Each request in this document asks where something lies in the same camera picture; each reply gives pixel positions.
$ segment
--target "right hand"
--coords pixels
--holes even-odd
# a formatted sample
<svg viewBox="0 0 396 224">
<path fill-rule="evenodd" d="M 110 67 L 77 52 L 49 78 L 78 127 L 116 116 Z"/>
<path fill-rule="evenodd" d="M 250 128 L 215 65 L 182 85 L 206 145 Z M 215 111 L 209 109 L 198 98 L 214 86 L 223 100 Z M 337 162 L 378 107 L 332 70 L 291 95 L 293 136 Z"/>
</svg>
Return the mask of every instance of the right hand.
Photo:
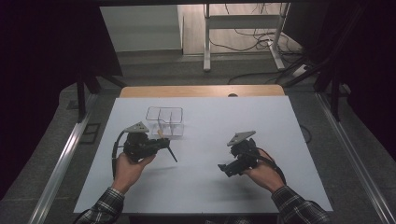
<svg viewBox="0 0 396 224">
<path fill-rule="evenodd" d="M 274 161 L 263 149 L 259 149 L 259 152 L 262 157 Z M 285 186 L 280 175 L 264 161 L 259 160 L 254 169 L 247 169 L 242 173 L 248 175 L 257 185 L 268 189 L 271 193 Z"/>
</svg>

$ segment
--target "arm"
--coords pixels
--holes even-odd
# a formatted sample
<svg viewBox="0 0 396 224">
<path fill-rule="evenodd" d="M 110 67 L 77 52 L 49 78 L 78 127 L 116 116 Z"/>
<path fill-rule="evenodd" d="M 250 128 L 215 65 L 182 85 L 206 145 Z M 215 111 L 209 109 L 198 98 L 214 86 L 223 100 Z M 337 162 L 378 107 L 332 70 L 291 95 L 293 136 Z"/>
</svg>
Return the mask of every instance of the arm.
<svg viewBox="0 0 396 224">
<path fill-rule="evenodd" d="M 266 152 L 260 155 L 274 161 Z M 331 223 L 329 215 L 317 203 L 305 200 L 286 186 L 279 174 L 263 161 L 244 172 L 260 187 L 268 189 L 279 213 L 286 223 Z"/>
<path fill-rule="evenodd" d="M 122 212 L 124 194 L 136 183 L 145 166 L 154 158 L 155 155 L 152 155 L 140 162 L 133 162 L 121 153 L 117 159 L 116 177 L 113 184 L 91 209 L 75 220 L 75 223 L 113 223 L 116 221 Z"/>
</svg>

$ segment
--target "gray floor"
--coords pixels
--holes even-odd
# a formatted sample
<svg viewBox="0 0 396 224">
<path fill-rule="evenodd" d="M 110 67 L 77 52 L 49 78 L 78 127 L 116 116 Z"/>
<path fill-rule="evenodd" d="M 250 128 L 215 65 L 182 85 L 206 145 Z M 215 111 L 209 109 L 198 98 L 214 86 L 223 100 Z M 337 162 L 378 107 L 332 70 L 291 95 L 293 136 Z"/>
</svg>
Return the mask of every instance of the gray floor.
<svg viewBox="0 0 396 224">
<path fill-rule="evenodd" d="M 213 58 L 210 73 L 203 71 L 202 57 L 186 57 L 172 53 L 164 55 L 123 53 L 120 55 L 120 64 L 124 74 L 120 79 L 130 86 L 225 85 L 229 78 L 236 75 L 276 70 L 272 58 L 265 54 L 217 55 Z M 264 84 L 276 76 L 241 77 L 232 84 Z M 292 88 L 285 89 L 285 92 L 290 98 L 297 120 L 312 134 L 312 141 L 307 145 L 334 210 L 331 213 L 332 221 L 357 224 L 382 223 L 319 106 L 312 89 L 314 81 L 315 78 L 311 77 Z M 73 214 L 74 206 L 90 170 L 111 107 L 120 94 L 120 88 L 114 84 L 102 79 L 100 83 L 103 90 L 89 120 L 89 123 L 101 124 L 99 135 L 93 144 L 78 145 L 45 223 L 71 223 L 77 216 Z M 2 223 L 27 223 L 32 215 L 77 120 L 77 110 L 67 109 L 70 101 L 76 99 L 75 86 L 70 86 L 62 92 L 60 105 L 46 134 L 18 179 L 0 202 Z M 345 98 L 340 99 L 340 116 L 364 164 L 387 198 L 391 211 L 396 214 L 395 161 L 355 116 Z M 82 141 L 89 140 L 89 136 L 82 138 Z M 119 223 L 127 223 L 126 218 L 123 217 Z"/>
</svg>

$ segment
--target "metal frame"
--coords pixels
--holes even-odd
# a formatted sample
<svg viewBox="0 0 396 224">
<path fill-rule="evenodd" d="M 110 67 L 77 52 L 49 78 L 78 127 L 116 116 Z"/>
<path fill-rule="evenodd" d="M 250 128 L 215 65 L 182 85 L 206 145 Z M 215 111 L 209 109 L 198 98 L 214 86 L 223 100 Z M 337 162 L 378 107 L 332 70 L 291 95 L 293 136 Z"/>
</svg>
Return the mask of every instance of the metal frame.
<svg viewBox="0 0 396 224">
<path fill-rule="evenodd" d="M 325 93 L 316 93 L 317 99 L 322 107 L 324 113 L 326 114 L 327 119 L 329 120 L 332 128 L 334 129 L 335 135 L 343 146 L 347 157 L 349 158 L 352 167 L 354 168 L 361 184 L 366 190 L 375 211 L 378 213 L 381 218 L 382 223 L 394 224 L 396 223 L 393 214 L 389 210 L 389 206 L 378 186 L 370 176 L 366 167 L 364 166 L 361 158 L 347 136 L 346 131 L 344 130 L 341 122 L 336 120 L 336 118 L 332 115 L 332 111 L 330 110 L 330 104 L 327 101 L 327 96 Z"/>
<path fill-rule="evenodd" d="M 205 49 L 204 71 L 210 71 L 210 30 L 216 29 L 276 29 L 274 41 L 269 41 L 271 54 L 278 70 L 285 65 L 277 52 L 277 43 L 285 23 L 290 3 L 285 4 L 279 15 L 220 15 L 210 16 L 209 4 L 206 4 L 205 14 Z"/>
<path fill-rule="evenodd" d="M 64 174 L 66 173 L 69 163 L 73 158 L 73 154 L 78 145 L 78 141 L 84 132 L 88 120 L 90 119 L 92 108 L 94 103 L 96 102 L 96 99 L 96 94 L 91 94 L 89 96 L 87 101 L 87 113 L 85 115 L 85 118 L 80 123 L 77 123 L 73 131 L 71 132 L 70 137 L 67 140 L 66 145 L 64 146 L 64 150 L 59 157 L 55 168 L 53 169 L 49 181 L 47 182 L 47 185 L 44 188 L 44 191 L 41 194 L 40 199 L 38 200 L 38 203 L 35 206 L 35 210 L 30 217 L 28 223 L 44 223 L 44 220 L 47 217 L 56 193 L 58 192 L 58 189 L 62 184 Z"/>
</svg>

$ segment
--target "left hand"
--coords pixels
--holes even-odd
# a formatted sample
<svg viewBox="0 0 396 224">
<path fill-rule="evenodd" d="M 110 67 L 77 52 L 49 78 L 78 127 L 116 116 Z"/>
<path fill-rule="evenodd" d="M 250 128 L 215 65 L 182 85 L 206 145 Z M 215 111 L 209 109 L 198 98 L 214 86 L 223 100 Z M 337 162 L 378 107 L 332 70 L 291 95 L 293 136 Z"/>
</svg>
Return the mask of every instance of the left hand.
<svg viewBox="0 0 396 224">
<path fill-rule="evenodd" d="M 152 155 L 139 162 L 134 162 L 122 152 L 117 158 L 116 177 L 114 178 L 114 182 L 111 187 L 125 194 L 139 179 L 146 165 L 151 163 L 154 158 L 155 155 Z"/>
</svg>

